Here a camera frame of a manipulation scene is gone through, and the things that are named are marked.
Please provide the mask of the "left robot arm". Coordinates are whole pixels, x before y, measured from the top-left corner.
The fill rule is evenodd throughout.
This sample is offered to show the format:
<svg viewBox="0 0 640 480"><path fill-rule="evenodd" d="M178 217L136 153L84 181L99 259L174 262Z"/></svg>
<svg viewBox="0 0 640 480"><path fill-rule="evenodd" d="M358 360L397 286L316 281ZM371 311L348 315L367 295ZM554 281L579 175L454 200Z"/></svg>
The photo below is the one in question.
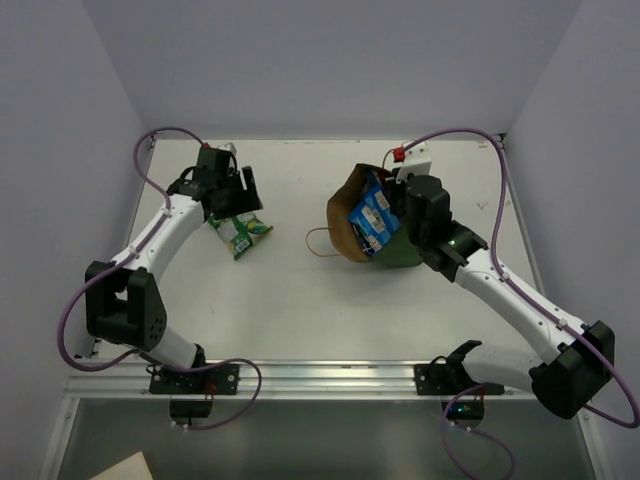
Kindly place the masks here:
<svg viewBox="0 0 640 480"><path fill-rule="evenodd" d="M201 146L196 164L165 195L128 250L87 268L86 327L100 340L134 348L172 369L175 384L193 393L207 383L204 351L169 326L160 280L204 223L259 210L262 203L253 171L238 165L233 143Z"/></svg>

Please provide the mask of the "green snack packet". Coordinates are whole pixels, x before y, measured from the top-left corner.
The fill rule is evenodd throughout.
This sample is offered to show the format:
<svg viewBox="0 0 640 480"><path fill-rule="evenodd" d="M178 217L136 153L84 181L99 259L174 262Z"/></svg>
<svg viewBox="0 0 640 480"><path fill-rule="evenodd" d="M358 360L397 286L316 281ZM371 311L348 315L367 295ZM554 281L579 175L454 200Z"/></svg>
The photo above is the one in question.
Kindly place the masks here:
<svg viewBox="0 0 640 480"><path fill-rule="evenodd" d="M239 260L273 231L273 226L263 222L254 212L221 220L209 218L207 223L215 230L234 260Z"/></svg>

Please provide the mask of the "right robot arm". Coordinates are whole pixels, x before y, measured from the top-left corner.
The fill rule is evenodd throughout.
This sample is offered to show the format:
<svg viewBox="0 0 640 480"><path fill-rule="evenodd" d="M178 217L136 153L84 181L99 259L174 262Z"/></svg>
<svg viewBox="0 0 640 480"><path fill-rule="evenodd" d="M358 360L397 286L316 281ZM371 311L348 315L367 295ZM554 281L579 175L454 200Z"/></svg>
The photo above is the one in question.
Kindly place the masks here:
<svg viewBox="0 0 640 480"><path fill-rule="evenodd" d="M482 300L532 349L469 340L446 358L449 387L461 393L481 383L513 387L560 418L574 417L612 377L605 366L615 356L612 329L558 308L494 260L487 242L453 219L440 179L390 177L386 187L424 264Z"/></svg>

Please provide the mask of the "green paper bag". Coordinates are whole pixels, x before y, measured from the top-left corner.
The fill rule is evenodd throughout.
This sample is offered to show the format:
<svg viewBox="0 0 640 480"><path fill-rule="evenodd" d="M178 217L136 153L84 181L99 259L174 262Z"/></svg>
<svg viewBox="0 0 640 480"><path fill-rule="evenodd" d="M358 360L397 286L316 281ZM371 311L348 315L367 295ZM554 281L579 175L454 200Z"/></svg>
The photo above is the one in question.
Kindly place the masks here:
<svg viewBox="0 0 640 480"><path fill-rule="evenodd" d="M329 198L326 207L327 226L314 230L327 230L334 253L320 254L308 249L318 257L341 256L355 263L369 263L384 268L411 268L422 263L416 248L409 241L406 229L402 227L382 249L370 256L362 249L361 242L352 224L348 221L349 214L360 203L365 188L372 186L370 180L374 174L385 186L385 181L392 178L392 173L379 166L358 163L354 166L345 183Z"/></svg>

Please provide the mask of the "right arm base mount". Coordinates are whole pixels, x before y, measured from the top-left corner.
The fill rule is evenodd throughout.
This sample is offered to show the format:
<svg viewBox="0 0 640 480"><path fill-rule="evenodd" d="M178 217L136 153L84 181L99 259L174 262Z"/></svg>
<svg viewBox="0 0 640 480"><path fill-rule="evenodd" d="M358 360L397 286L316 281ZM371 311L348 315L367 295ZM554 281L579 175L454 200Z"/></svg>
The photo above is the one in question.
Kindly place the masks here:
<svg viewBox="0 0 640 480"><path fill-rule="evenodd" d="M413 380L419 396L453 397L477 385L459 367L449 364L444 356L437 356L429 363L414 365ZM485 415L485 396L500 396L504 393L504 386L488 383L474 391L471 400L458 400L451 407L447 407L447 402L443 400L442 410L450 421L476 426Z"/></svg>

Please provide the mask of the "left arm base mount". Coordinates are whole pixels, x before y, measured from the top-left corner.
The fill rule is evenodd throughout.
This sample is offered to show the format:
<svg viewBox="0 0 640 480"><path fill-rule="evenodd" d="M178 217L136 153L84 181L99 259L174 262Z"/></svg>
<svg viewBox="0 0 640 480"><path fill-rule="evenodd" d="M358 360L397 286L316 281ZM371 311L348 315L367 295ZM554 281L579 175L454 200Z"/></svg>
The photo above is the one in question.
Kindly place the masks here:
<svg viewBox="0 0 640 480"><path fill-rule="evenodd" d="M171 397L171 419L191 426L194 419L205 419L211 414L216 394L237 393L240 366L228 364L201 373L172 372L160 366L148 366L146 371L151 376L149 392Z"/></svg>

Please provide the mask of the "blue snack packet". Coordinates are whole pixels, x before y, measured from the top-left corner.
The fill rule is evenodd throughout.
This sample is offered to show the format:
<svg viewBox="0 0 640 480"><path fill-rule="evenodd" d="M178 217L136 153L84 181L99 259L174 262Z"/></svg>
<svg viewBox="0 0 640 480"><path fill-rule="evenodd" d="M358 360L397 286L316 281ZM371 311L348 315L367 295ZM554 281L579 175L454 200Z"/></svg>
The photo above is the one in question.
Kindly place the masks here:
<svg viewBox="0 0 640 480"><path fill-rule="evenodd" d="M373 170L364 172L365 185L358 205L348 216L363 253L380 252L399 231L400 220L393 213L383 178Z"/></svg>

